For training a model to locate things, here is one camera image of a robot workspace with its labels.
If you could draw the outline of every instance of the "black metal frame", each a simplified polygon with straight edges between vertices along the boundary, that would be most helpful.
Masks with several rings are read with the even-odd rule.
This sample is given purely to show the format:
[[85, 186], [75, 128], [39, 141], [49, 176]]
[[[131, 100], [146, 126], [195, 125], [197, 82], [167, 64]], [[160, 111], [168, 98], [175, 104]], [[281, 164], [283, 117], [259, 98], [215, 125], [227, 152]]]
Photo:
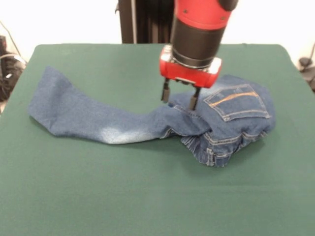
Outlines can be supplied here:
[[133, 43], [131, 0], [119, 0], [122, 43]]
[[[174, 0], [136, 1], [136, 43], [169, 43]], [[131, 0], [119, 0], [123, 43], [133, 43]]]

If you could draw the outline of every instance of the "blue denim jeans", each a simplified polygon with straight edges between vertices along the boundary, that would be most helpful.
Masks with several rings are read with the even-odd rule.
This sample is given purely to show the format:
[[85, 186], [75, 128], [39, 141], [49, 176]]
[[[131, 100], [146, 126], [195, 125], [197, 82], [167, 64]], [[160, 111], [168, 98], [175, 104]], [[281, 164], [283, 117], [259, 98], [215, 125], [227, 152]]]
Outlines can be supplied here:
[[192, 94], [175, 94], [168, 104], [139, 115], [87, 97], [48, 66], [28, 113], [55, 136], [112, 145], [179, 135], [200, 163], [216, 167], [228, 164], [232, 154], [275, 127], [272, 98], [257, 83], [222, 76], [201, 90], [195, 111], [188, 109]]

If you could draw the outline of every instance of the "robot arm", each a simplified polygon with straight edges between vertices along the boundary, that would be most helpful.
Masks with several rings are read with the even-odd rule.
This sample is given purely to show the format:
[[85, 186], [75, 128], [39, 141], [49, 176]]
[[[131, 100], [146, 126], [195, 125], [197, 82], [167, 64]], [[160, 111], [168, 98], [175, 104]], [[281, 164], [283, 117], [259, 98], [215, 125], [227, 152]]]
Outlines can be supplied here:
[[160, 55], [160, 72], [165, 77], [162, 100], [168, 101], [169, 81], [196, 88], [190, 108], [195, 109], [201, 88], [209, 88], [221, 69], [216, 58], [221, 39], [238, 0], [175, 0], [171, 45]]

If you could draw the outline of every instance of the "green cloth surface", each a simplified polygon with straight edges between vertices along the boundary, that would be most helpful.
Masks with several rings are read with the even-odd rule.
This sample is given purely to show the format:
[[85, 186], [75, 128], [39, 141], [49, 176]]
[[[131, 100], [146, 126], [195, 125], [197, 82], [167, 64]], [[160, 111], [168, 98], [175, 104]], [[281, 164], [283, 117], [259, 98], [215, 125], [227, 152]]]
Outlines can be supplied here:
[[279, 45], [220, 48], [221, 75], [266, 86], [277, 112], [275, 130], [223, 169], [178, 137], [110, 146], [56, 138], [28, 116], [47, 65], [100, 102], [153, 110], [162, 47], [36, 48], [0, 118], [0, 236], [315, 235], [315, 98]]

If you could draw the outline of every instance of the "orange stitching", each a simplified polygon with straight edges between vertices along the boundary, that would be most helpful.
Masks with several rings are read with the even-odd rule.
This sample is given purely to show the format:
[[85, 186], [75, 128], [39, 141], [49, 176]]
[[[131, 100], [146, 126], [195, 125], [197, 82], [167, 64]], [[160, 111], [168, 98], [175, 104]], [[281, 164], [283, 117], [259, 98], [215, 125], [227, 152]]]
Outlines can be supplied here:
[[232, 95], [222, 99], [219, 102], [210, 103], [209, 106], [215, 107], [216, 105], [218, 105], [218, 104], [220, 104], [222, 102], [229, 101], [229, 100], [232, 100], [232, 99], [234, 99], [236, 97], [240, 97], [240, 96], [254, 96], [254, 97], [258, 97], [258, 94], [255, 93], [255, 92], [244, 92], [244, 93], [232, 94]]

